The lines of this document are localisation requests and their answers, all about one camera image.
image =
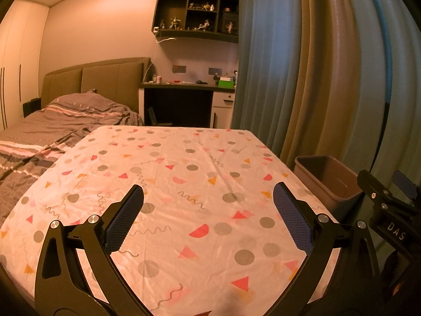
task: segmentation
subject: upholstered headboard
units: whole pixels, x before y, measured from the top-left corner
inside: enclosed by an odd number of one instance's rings
[[[49,72],[44,76],[41,107],[62,95],[96,89],[98,94],[138,112],[139,84],[150,62],[148,57],[122,58]]]

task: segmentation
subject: wardrobe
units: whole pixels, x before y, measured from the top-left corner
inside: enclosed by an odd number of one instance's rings
[[[39,97],[39,51],[48,10],[15,0],[0,24],[0,131],[23,119],[22,104]]]

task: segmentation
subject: green box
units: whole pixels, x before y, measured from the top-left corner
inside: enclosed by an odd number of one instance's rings
[[[228,82],[228,81],[219,81],[218,87],[220,88],[234,88],[234,82]]]

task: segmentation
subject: trash bin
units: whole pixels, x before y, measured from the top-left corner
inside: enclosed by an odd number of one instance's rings
[[[363,193],[357,174],[331,156],[297,157],[294,174],[339,222]]]

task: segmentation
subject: chair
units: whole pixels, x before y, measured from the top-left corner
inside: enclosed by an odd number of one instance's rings
[[[173,125],[172,122],[168,123],[157,123],[157,118],[155,116],[154,108],[149,107],[148,108],[149,117],[151,118],[152,126],[158,126],[158,127],[171,127]]]

